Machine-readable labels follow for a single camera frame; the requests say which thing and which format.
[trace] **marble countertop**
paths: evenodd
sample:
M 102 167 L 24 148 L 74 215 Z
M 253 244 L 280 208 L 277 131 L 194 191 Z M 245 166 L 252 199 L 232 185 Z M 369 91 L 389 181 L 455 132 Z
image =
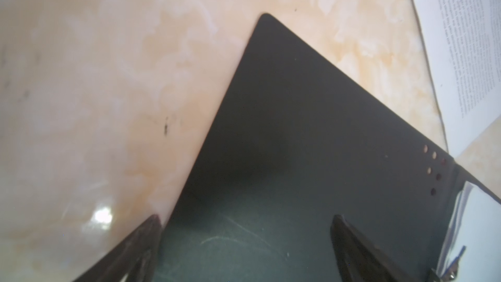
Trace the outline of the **marble countertop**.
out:
M 411 0 L 0 0 L 0 280 L 166 222 L 263 12 L 446 148 Z M 500 143 L 457 160 L 498 195 Z

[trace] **white paper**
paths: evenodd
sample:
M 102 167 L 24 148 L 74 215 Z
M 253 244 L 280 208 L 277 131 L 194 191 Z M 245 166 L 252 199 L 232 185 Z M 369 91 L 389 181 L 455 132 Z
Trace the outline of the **white paper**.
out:
M 449 153 L 501 115 L 501 0 L 414 0 Z
M 452 232 L 454 238 L 448 241 Z M 454 282 L 501 281 L 501 205 L 469 182 L 465 183 L 456 201 L 437 266 L 440 275 L 463 246 L 467 248 Z

